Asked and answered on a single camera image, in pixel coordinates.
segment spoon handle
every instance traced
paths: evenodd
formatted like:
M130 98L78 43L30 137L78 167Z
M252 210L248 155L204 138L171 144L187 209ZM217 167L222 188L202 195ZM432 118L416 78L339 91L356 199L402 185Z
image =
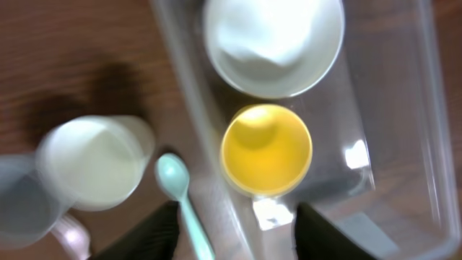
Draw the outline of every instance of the spoon handle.
M202 228L201 223L197 219L196 213L194 212L191 203L187 196L185 196L181 201L181 212L183 217L183 222L189 233L189 238L196 252L198 260L213 260L215 259L215 254L210 246L209 239L207 238L204 229Z

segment bowl rim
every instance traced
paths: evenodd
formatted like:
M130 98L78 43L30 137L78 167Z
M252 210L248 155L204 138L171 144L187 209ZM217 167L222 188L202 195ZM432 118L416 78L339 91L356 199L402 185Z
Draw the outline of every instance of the bowl rim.
M214 67L215 71L218 73L218 75L223 78L226 83L228 83L232 88L235 90L238 90L239 92L250 95L251 97L255 98L262 98L262 99L267 99L267 100L278 100L282 98L291 98L296 95L300 95L304 93L305 91L311 89L312 87L316 86L326 75L327 73L331 70L332 66L334 66L335 61L337 60L341 47L344 42L344 35L345 35L345 11L344 11L344 5L342 0L330 0L330 1L335 1L339 5L339 15L340 15L340 40L337 43L336 51L335 54L332 56L332 59L329 63L329 65L326 67L324 72L311 84L307 85L306 87L302 87L301 90L295 91L295 92L288 92L288 93L282 93L282 95L265 95L264 93L255 93L255 92L250 92L247 91L246 89L242 88L238 83L236 83L231 77L228 76L226 71L222 68L222 66L219 65L219 60L217 58L217 55L214 55L210 51L210 41L212 41L209 37L209 33L207 33L209 26L208 26L208 20L209 20L209 15L212 13L212 4L216 1L222 1L222 0L208 0L205 3L204 7L204 15L202 16L202 24L204 25L204 30L205 33L203 34L203 41L205 45L205 50L207 53L207 56L209 57L209 60L212 63L212 66Z

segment yellow cup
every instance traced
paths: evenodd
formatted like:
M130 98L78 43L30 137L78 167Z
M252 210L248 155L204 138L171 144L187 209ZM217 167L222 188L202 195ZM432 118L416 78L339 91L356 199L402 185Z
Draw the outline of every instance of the yellow cup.
M312 155L303 121L291 110L269 104L237 112L220 149L226 177L247 195L291 191L305 177Z

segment clear glass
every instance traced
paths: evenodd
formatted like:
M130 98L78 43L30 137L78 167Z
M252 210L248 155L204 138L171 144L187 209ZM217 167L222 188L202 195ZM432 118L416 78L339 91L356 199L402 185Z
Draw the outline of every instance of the clear glass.
M443 86L428 0L345 1L344 46L313 89L277 101L313 138L305 180L279 198L249 198L221 177L219 144L245 105L203 44L203 0L153 0L210 173L190 196L218 259L291 259L292 210L310 202L332 222L364 213L396 245L386 259L436 259L460 240Z

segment white mug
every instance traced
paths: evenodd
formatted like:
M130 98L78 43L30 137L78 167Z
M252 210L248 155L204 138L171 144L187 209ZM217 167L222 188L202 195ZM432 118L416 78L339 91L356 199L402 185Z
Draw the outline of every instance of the white mug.
M82 116L40 143L37 167L51 193L87 211L114 207L139 185L154 134L135 116Z

